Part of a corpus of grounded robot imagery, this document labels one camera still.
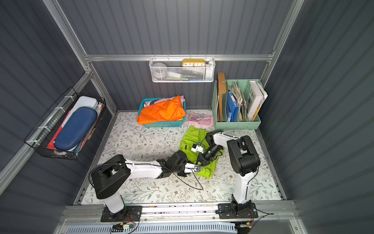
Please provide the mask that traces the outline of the lime green shorts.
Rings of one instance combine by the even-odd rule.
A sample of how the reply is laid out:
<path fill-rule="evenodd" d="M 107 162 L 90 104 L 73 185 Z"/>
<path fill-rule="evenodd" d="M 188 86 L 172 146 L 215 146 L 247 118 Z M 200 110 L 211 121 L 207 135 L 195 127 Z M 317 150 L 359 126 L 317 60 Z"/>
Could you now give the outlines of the lime green shorts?
<path fill-rule="evenodd" d="M 191 126 L 182 137 L 179 150 L 187 155 L 190 162 L 202 167 L 197 175 L 212 178 L 217 161 L 224 153 L 224 146 L 216 143 L 214 136 L 222 132 L 223 130 L 209 132 Z"/>

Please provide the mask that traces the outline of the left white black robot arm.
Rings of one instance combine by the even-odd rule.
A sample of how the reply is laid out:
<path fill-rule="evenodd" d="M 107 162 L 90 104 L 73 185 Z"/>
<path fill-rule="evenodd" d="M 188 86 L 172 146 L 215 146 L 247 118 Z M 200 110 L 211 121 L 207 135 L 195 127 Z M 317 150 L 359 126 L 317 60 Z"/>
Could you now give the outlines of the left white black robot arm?
<path fill-rule="evenodd" d="M 89 182 L 95 190 L 96 198 L 104 202 L 110 213 L 117 214 L 125 210 L 119 189 L 126 181 L 135 178 L 166 178 L 172 174 L 186 176 L 199 169 L 180 150 L 169 158 L 148 162 L 127 160 L 123 155 L 116 155 L 92 169 Z"/>

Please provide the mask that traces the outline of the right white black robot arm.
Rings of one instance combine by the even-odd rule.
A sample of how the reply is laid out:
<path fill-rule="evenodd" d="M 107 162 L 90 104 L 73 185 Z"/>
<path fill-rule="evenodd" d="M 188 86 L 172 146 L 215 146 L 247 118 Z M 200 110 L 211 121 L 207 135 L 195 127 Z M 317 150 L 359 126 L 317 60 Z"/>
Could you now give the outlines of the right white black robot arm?
<path fill-rule="evenodd" d="M 231 203 L 237 207 L 248 206 L 251 203 L 251 182 L 261 164 L 250 136 L 235 137 L 224 133 L 223 130 L 215 130 L 206 134 L 205 141 L 208 149 L 198 154 L 196 164 L 207 166 L 221 150 L 226 149 L 232 169 L 237 174 Z"/>

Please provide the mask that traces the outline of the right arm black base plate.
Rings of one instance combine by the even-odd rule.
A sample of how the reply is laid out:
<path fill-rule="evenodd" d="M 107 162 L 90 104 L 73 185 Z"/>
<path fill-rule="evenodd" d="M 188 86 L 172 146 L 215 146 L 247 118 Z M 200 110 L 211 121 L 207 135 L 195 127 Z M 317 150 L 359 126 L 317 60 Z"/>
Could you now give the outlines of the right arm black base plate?
<path fill-rule="evenodd" d="M 219 215 L 220 219 L 255 219 L 259 217 L 256 205 L 253 202 L 239 205 L 220 203 L 215 213 Z"/>

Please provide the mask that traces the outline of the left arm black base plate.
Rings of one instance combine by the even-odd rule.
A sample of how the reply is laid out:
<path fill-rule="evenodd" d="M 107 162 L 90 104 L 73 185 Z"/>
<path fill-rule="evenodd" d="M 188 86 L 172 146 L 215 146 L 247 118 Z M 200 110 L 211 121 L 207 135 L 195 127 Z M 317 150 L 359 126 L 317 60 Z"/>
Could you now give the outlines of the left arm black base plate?
<path fill-rule="evenodd" d="M 142 213 L 142 206 L 125 206 L 125 208 L 117 213 L 111 213 L 107 207 L 104 208 L 100 222 L 138 222 Z"/>

